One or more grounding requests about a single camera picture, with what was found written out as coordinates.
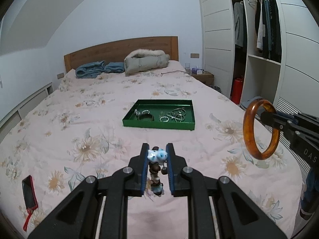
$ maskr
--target red cylinder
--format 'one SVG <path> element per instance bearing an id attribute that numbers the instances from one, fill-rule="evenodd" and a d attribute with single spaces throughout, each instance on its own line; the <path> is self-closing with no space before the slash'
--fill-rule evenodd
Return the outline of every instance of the red cylinder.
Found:
<path id="1" fill-rule="evenodd" d="M 233 103 L 237 105 L 240 103 L 240 97 L 241 97 L 243 85 L 244 85 L 244 79 L 242 77 L 235 78 L 234 82 L 232 83 L 231 100 Z"/>

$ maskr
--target green box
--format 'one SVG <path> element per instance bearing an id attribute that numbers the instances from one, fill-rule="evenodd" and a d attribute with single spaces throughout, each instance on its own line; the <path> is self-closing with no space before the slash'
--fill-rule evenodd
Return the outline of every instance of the green box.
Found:
<path id="1" fill-rule="evenodd" d="M 175 122 L 169 118 L 168 122 L 161 122 L 160 117 L 166 116 L 176 108 L 183 108 L 186 111 L 183 122 Z M 150 119 L 138 120 L 135 109 L 139 112 L 149 110 L 154 116 L 154 121 Z M 123 118 L 125 127 L 160 128 L 160 129 L 181 129 L 194 130 L 195 116 L 192 100 L 138 100 Z"/>

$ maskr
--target floral bedsheet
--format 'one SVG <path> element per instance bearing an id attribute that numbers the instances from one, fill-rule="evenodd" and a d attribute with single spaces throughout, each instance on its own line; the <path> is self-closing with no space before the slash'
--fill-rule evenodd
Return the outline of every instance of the floral bedsheet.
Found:
<path id="1" fill-rule="evenodd" d="M 138 99 L 191 99 L 195 130 L 123 127 L 122 118 Z M 127 166 L 144 142 L 160 148 L 172 142 L 189 166 L 234 180 L 290 238 L 302 187 L 299 166 L 281 144 L 265 161 L 252 158 L 243 142 L 243 116 L 243 110 L 186 74 L 176 61 L 130 77 L 102 74 L 83 80 L 72 70 L 0 144 L 1 211 L 26 238 L 86 176 L 102 178 Z M 255 136 L 265 149 L 271 134 L 257 121 Z M 21 181 L 28 175 L 39 208 L 24 232 Z M 128 238 L 187 238 L 187 199 L 173 198 L 167 178 L 161 181 L 161 197 L 148 182 L 142 198 L 129 200 Z"/>

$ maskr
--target wall outlet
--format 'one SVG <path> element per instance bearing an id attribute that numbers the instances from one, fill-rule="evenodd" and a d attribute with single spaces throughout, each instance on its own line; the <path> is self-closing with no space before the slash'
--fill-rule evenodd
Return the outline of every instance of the wall outlet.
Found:
<path id="1" fill-rule="evenodd" d="M 57 75 L 57 77 L 58 77 L 58 79 L 63 78 L 63 77 L 64 77 L 64 73 L 63 73 L 63 72 L 62 72 L 62 73 L 59 73 L 59 74 Z"/>
<path id="2" fill-rule="evenodd" d="M 197 53 L 191 53 L 190 58 L 199 58 L 199 54 Z"/>

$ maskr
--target metal screw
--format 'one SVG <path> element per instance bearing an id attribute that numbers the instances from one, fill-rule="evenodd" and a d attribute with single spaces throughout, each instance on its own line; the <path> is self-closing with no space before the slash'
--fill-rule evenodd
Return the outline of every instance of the metal screw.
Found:
<path id="1" fill-rule="evenodd" d="M 183 168 L 183 171 L 186 172 L 186 173 L 191 173 L 193 171 L 193 168 L 192 167 L 189 167 L 189 166 L 185 166 Z"/>
<path id="2" fill-rule="evenodd" d="M 85 181 L 86 181 L 87 183 L 93 183 L 93 182 L 95 182 L 95 177 L 94 177 L 94 176 L 88 176 L 88 177 L 85 179 Z"/>
<path id="3" fill-rule="evenodd" d="M 227 184 L 227 183 L 229 183 L 230 179 L 227 176 L 222 176 L 222 177 L 220 177 L 220 181 L 223 184 Z"/>
<path id="4" fill-rule="evenodd" d="M 132 167 L 129 167 L 129 166 L 123 168 L 123 172 L 126 173 L 126 174 L 129 174 L 129 173 L 131 173 L 132 171 L 133 171 L 133 168 L 132 168 Z"/>

